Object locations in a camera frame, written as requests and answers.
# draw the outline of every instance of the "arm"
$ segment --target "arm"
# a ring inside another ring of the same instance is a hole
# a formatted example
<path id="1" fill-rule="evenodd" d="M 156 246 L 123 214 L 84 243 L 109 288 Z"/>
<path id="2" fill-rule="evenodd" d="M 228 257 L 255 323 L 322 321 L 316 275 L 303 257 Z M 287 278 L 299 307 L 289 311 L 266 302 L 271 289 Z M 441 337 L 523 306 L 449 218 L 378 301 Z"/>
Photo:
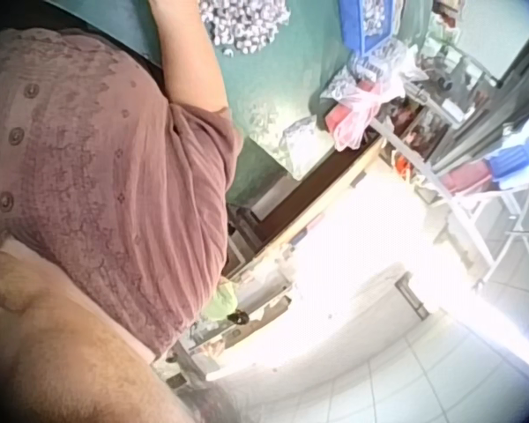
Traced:
<path id="1" fill-rule="evenodd" d="M 159 30 L 165 86 L 175 103 L 210 112 L 227 107 L 226 89 L 196 0 L 149 0 Z"/>

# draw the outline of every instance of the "plastic bag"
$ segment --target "plastic bag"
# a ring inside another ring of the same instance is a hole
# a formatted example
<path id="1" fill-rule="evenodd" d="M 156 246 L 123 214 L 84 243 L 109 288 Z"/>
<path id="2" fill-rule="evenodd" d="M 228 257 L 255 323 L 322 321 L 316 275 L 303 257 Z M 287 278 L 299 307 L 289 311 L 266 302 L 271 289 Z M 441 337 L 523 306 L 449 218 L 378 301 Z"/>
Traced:
<path id="1" fill-rule="evenodd" d="M 287 170 L 296 180 L 317 163 L 316 125 L 317 116 L 304 117 L 282 132 L 279 150 L 287 153 Z"/>
<path id="2" fill-rule="evenodd" d="M 355 78 L 371 82 L 389 84 L 396 75 L 406 81 L 423 81 L 428 79 L 428 76 L 417 67 L 416 55 L 416 46 L 407 48 L 402 41 L 392 38 L 369 57 L 360 57 L 353 53 L 348 68 Z"/>
<path id="3" fill-rule="evenodd" d="M 326 121 L 332 119 L 333 115 L 345 113 L 341 112 L 341 106 L 350 110 L 350 113 L 331 131 L 335 148 L 338 151 L 345 150 L 347 147 L 358 149 L 362 143 L 364 130 L 378 114 L 380 106 L 404 95 L 406 95 L 404 85 L 397 75 L 392 76 L 385 84 L 382 81 L 375 84 L 364 81 L 356 83 L 349 70 L 344 67 L 321 94 L 322 98 L 332 98 L 340 104 L 330 112 Z"/>

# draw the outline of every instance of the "small item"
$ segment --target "small item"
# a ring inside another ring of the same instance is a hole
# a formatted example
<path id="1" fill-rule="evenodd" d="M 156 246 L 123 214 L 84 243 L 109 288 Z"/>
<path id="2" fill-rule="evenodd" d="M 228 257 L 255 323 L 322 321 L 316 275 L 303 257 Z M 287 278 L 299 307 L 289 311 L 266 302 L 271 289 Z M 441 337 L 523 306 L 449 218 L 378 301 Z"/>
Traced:
<path id="1" fill-rule="evenodd" d="M 244 54 L 253 54 L 274 41 L 279 26 L 288 24 L 286 2 L 199 0 L 198 9 L 216 47 L 232 45 Z"/>
<path id="2" fill-rule="evenodd" d="M 11 212 L 14 207 L 14 196 L 10 192 L 0 194 L 0 211 L 3 213 Z"/>
<path id="3" fill-rule="evenodd" d="M 37 84 L 27 84 L 24 89 L 24 95 L 28 99 L 34 99 L 39 94 L 39 86 Z"/>
<path id="4" fill-rule="evenodd" d="M 8 136 L 8 141 L 11 145 L 19 145 L 23 140 L 26 132 L 20 128 L 14 128 L 10 131 L 10 135 Z"/>

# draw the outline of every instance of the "metal rack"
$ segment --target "metal rack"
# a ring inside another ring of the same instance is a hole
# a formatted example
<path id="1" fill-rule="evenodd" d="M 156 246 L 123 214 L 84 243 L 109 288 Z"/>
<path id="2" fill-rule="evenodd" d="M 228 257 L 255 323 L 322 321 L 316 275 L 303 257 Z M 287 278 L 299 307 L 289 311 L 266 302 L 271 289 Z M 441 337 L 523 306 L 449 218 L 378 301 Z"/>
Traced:
<path id="1" fill-rule="evenodd" d="M 476 246 L 478 251 L 489 266 L 487 273 L 481 280 L 482 284 L 485 284 L 490 280 L 494 272 L 497 270 L 500 262 L 506 256 L 511 244 L 520 238 L 525 245 L 525 251 L 529 256 L 529 232 L 523 227 L 523 221 L 525 215 L 529 210 L 529 186 L 526 187 L 526 197 L 521 206 L 514 194 L 518 191 L 525 190 L 525 188 L 512 189 L 507 191 L 496 191 L 494 193 L 481 193 L 475 195 L 473 200 L 476 200 L 477 205 L 471 210 L 467 210 L 462 205 L 462 197 L 453 196 L 447 188 L 441 183 L 439 177 L 435 174 L 431 166 L 423 161 L 423 158 L 415 151 L 409 148 L 409 146 L 397 137 L 391 128 L 384 125 L 382 122 L 374 119 L 371 126 L 376 130 L 382 137 L 384 137 L 394 148 L 401 153 L 427 180 L 433 185 L 436 192 L 441 196 L 443 200 L 440 204 L 446 203 L 451 208 L 458 222 L 466 230 L 470 236 L 473 244 Z M 511 231 L 506 234 L 508 238 L 503 244 L 500 252 L 496 257 L 490 252 L 488 245 L 484 241 L 484 238 L 477 226 L 475 225 L 476 219 L 481 214 L 483 208 L 486 206 L 489 200 L 493 198 L 499 198 L 503 201 L 506 209 L 510 212 L 511 218 L 515 220 L 515 224 Z"/>

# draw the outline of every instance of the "red fabric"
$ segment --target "red fabric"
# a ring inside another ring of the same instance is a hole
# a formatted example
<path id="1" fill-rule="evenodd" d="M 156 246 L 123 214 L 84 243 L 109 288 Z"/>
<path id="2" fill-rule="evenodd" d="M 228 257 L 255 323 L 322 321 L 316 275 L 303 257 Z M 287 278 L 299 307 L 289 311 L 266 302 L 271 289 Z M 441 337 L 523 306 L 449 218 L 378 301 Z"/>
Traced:
<path id="1" fill-rule="evenodd" d="M 477 190 L 491 180 L 492 174 L 485 160 L 467 163 L 441 177 L 441 182 L 452 194 Z"/>

